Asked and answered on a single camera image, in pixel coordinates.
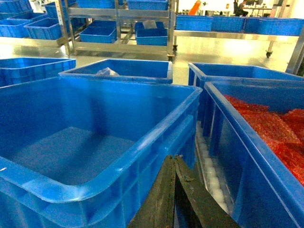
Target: worker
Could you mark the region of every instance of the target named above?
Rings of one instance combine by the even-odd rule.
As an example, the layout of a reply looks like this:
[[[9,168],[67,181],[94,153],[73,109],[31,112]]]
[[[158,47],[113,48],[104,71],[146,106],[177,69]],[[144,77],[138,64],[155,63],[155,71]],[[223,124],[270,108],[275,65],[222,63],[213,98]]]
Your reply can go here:
[[[241,15],[242,15],[243,17],[246,17],[246,16],[248,15],[248,12],[243,10],[244,7],[245,7],[245,5],[246,5],[246,3],[247,3],[247,0],[244,0],[244,1],[243,1],[241,4],[239,4],[239,6],[238,6],[240,12],[242,13]]]

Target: orange object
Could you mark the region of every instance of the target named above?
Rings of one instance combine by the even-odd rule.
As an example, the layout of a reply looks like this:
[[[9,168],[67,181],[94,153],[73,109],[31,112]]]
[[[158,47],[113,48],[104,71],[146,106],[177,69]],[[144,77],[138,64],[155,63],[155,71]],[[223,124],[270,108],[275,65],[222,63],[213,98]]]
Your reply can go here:
[[[196,3],[194,4],[194,6],[192,7],[192,9],[189,12],[189,15],[195,15],[200,8],[200,4],[201,4],[200,1],[196,1]]]

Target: metal pole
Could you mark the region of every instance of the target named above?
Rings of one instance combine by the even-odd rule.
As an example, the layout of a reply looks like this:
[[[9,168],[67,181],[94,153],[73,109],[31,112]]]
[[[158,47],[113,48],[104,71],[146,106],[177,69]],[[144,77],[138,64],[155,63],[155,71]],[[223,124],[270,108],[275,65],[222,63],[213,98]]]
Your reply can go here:
[[[278,18],[281,18],[281,17],[283,16],[284,11],[285,11],[285,8],[286,8],[286,5],[287,5],[287,1],[288,1],[288,0],[284,0],[284,1],[283,1],[281,10],[280,10],[279,15],[278,15]],[[269,58],[269,57],[271,56],[271,54],[273,53],[273,51],[272,51],[273,45],[274,45],[274,42],[271,41],[270,44],[269,44],[267,53],[266,53],[267,58]]]
[[[173,60],[173,40],[174,40],[174,26],[175,26],[175,0],[170,1],[169,5],[169,27],[168,27],[168,42],[167,42],[167,50],[168,50],[168,58],[169,60]]]
[[[180,0],[176,0],[176,10],[175,10],[175,16],[179,14],[179,6],[180,6]],[[177,51],[177,36],[173,36],[173,51]]]
[[[66,30],[67,25],[66,25],[66,20],[65,20],[65,17],[64,17],[64,11],[63,11],[61,0],[56,0],[55,5],[56,5],[56,10],[57,10],[59,25],[60,25],[61,32],[62,32],[62,37],[64,38],[64,46],[66,48],[66,54],[70,57],[71,48],[70,48],[70,45],[69,45],[69,37],[68,37],[68,34],[67,34],[67,30]],[[66,5],[66,8],[68,8],[67,0],[65,0],[65,5]]]
[[[120,17],[119,17],[119,2],[115,0],[115,9],[116,9],[116,30],[117,30],[117,42],[121,44],[121,30],[120,30]]]
[[[291,59],[288,63],[286,72],[294,75],[303,76],[302,72],[299,71],[304,61],[304,27],[302,33],[295,46],[294,52],[291,55]]]

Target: table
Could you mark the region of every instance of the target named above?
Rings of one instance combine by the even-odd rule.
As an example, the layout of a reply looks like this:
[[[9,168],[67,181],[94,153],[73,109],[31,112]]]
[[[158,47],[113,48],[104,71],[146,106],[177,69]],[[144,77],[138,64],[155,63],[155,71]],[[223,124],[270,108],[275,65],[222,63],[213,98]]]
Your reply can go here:
[[[264,15],[264,11],[265,10],[272,10],[272,8],[263,8],[263,7],[254,7],[254,8],[249,8],[249,7],[246,7],[246,8],[243,8],[243,10],[252,10],[252,13],[251,13],[251,17],[253,16],[253,12],[255,11],[255,10],[258,10],[257,11],[257,16],[258,16],[258,14],[260,13],[260,10],[262,10],[262,16]]]

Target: blue plastic crate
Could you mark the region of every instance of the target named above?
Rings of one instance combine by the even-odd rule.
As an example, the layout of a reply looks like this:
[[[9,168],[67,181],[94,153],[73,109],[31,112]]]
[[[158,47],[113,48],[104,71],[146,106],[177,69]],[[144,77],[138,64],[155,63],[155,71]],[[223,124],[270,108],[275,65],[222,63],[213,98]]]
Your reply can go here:
[[[97,76],[100,70],[107,67],[118,73],[119,76]],[[59,75],[163,84],[171,84],[173,81],[171,62],[148,60],[105,59],[77,69],[61,72]]]
[[[127,0],[130,10],[168,10],[168,0]]]
[[[104,27],[104,28],[115,28],[116,21],[112,20],[95,20],[93,21],[89,27]]]
[[[188,31],[211,31],[212,17],[178,15],[176,17],[176,29]]]
[[[0,87],[6,86],[5,78],[3,75],[0,75]]]
[[[164,25],[163,22],[161,22],[161,21],[156,21],[155,23],[156,23],[156,27],[157,27],[158,29],[162,29],[162,28],[164,29],[164,28],[165,28],[165,25]],[[136,32],[138,29],[145,29],[142,22],[136,22],[135,28],[134,28],[135,32]]]
[[[28,0],[0,0],[0,13],[21,13],[32,10]]]
[[[244,27],[245,17],[214,16],[211,30],[225,32],[241,32]]]
[[[2,88],[1,226],[125,228],[166,155],[193,168],[200,92],[72,77]]]
[[[57,19],[46,18],[24,26],[32,39],[59,39],[62,37]]]
[[[303,77],[270,70],[257,66],[239,66],[226,64],[207,64],[207,63],[189,63],[189,82],[190,86],[203,88],[204,84],[209,81],[225,82],[260,82],[269,83],[270,85],[283,84],[286,80],[302,81]],[[204,136],[209,136],[212,114],[207,115],[205,108],[209,107],[207,92],[204,90],[199,99],[198,119],[204,129]]]
[[[304,187],[223,96],[268,105],[276,112],[304,109],[304,87],[290,83],[205,84],[215,103],[210,153],[224,170],[234,200],[232,217],[241,227],[304,227]]]
[[[22,14],[23,13],[0,13],[0,20],[8,19],[8,18],[15,17],[15,16],[22,15]]]
[[[77,0],[80,8],[91,8],[91,9],[114,9],[114,0]],[[119,5],[123,5],[123,0],[118,1]]]
[[[109,43],[117,40],[116,28],[87,27],[80,33],[82,42]]]
[[[24,38],[28,37],[28,31],[24,28],[29,24],[26,20],[0,20],[0,37]]]
[[[139,29],[136,31],[138,45],[167,46],[168,31],[161,28]]]
[[[49,18],[56,18],[56,19],[58,18],[56,4],[54,2],[44,5],[44,7],[46,8]],[[63,14],[64,14],[65,18],[67,19],[68,15],[67,15],[66,10],[67,10],[66,7],[63,6]]]
[[[9,58],[0,60],[0,75],[7,85],[30,82],[49,77],[76,67],[75,59],[62,58]]]
[[[258,34],[278,36],[299,36],[304,26],[304,19],[260,19]]]
[[[71,18],[71,24],[74,32],[78,30],[80,27],[84,26],[86,22],[85,18]],[[68,25],[68,21],[66,22],[67,32],[70,33],[70,27]]]
[[[61,2],[62,2],[62,5],[63,5],[63,6],[66,5],[66,3],[65,3],[64,0],[61,0]],[[68,0],[68,1],[67,1],[67,3],[68,3],[69,6],[74,5],[76,2],[77,2],[76,0]]]
[[[17,16],[14,17],[10,17],[8,19],[18,19],[18,20],[29,20],[29,21],[38,21],[38,20],[42,20],[44,18],[47,18],[48,14],[47,13],[33,13],[33,12],[29,12],[29,13],[23,13],[23,14],[18,14]]]

